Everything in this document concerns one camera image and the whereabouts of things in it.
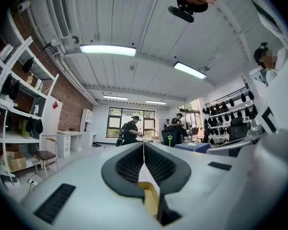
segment stool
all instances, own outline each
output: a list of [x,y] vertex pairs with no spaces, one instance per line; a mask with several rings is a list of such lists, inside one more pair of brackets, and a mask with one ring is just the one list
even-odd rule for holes
[[[56,143],[56,154],[53,154],[52,152],[47,151],[47,140],[55,142]],[[58,167],[58,157],[57,157],[57,141],[55,139],[51,139],[51,138],[46,138],[46,150],[44,151],[36,151],[33,153],[33,156],[35,159],[37,159],[37,161],[41,162],[42,167],[45,170],[45,174],[46,174],[46,178],[48,178],[47,175],[47,168],[46,168],[46,162],[48,165],[48,169],[49,169],[49,159],[54,159],[56,158],[56,163],[57,163],[57,169],[59,171],[59,167]],[[35,169],[36,169],[36,173],[38,174],[38,170],[37,170],[37,165],[35,164]]]

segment fluorescent ceiling light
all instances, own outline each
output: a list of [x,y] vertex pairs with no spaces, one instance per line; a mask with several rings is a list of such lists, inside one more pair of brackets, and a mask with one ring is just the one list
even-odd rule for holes
[[195,69],[193,69],[193,68],[191,68],[185,64],[182,64],[180,62],[176,62],[174,68],[177,70],[181,70],[181,71],[184,71],[186,73],[189,73],[189,74],[191,74],[191,75],[193,75],[199,79],[204,79],[206,77],[205,74],[203,74],[203,73],[199,72],[198,70],[195,70]]
[[116,100],[128,100],[128,98],[125,98],[125,97],[117,97],[117,96],[107,96],[107,95],[104,95],[104,98],[107,98],[107,99],[116,99]]
[[160,104],[160,105],[166,104],[166,102],[154,102],[154,101],[146,101],[146,103],[153,103],[153,104]]
[[124,56],[135,56],[136,48],[117,45],[81,45],[83,54],[113,54]]

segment ceiling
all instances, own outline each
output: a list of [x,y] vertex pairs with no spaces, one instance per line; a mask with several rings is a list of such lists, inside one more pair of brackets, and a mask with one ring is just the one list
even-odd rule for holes
[[[165,101],[178,107],[212,92],[252,61],[261,42],[280,42],[260,23],[250,0],[218,0],[187,23],[168,12],[176,0],[62,0],[71,35],[64,61],[94,99],[127,97],[130,103]],[[137,48],[136,57],[85,55],[80,44]],[[200,80],[173,68],[176,61],[203,69]]]

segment floor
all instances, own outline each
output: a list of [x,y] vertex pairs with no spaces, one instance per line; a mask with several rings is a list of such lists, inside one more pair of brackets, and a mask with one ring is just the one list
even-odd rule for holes
[[[105,151],[108,151],[110,149],[115,149],[115,145],[102,145],[102,147],[92,147],[91,149],[84,149],[80,152],[73,152],[71,151],[71,155],[67,158],[60,158],[58,157],[58,167],[59,170],[68,165],[70,162],[75,161],[77,159],[83,158],[87,155],[92,154],[99,154]],[[49,165],[50,169],[47,170],[48,177],[53,175],[57,171],[57,165],[56,163],[52,163]],[[32,179],[33,181],[36,181],[37,183],[41,183],[43,180],[46,179],[46,175],[44,171],[40,171],[38,174],[36,174],[35,167],[31,167],[22,171],[18,171],[14,173],[17,179],[19,180],[20,186],[13,188],[8,191],[8,194],[17,202],[21,202],[21,200],[28,194],[30,189],[30,184],[27,182],[28,179]],[[140,174],[139,174],[139,182],[150,182],[153,184],[154,188],[156,189],[157,193],[159,194],[159,187],[156,184],[156,182],[153,180],[149,170],[143,165]]]

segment red label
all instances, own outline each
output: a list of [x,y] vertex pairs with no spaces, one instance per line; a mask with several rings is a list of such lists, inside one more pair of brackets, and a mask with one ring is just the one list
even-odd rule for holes
[[58,105],[57,101],[55,101],[54,104],[52,105],[52,108],[53,108],[53,109],[56,109],[58,106],[59,106],[59,105]]

